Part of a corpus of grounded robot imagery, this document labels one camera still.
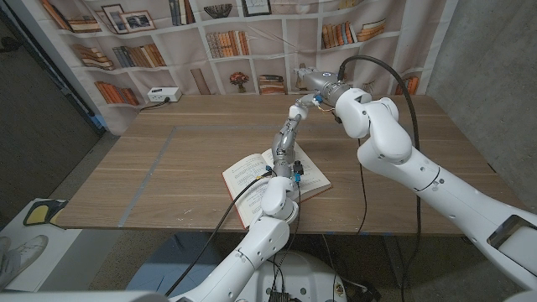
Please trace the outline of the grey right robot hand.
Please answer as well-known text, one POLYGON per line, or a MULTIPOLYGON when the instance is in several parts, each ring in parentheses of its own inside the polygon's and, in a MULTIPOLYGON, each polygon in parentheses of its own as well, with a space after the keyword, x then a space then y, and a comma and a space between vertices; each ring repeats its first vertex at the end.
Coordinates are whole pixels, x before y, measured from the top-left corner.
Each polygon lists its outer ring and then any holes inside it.
POLYGON ((321 96, 323 102, 331 107, 335 107, 341 95, 350 89, 348 84, 338 80, 336 73, 318 71, 313 67, 294 69, 294 73, 301 87, 321 96))

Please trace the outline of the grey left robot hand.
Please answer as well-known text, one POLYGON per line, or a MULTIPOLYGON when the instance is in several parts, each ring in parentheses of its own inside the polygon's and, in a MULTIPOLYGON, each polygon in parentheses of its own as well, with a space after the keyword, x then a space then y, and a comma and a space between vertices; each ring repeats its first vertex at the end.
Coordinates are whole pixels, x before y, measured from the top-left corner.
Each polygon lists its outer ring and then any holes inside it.
POLYGON ((284 126, 275 134, 272 143, 272 156, 276 176, 290 178, 295 161, 295 137, 302 116, 289 117, 284 126))

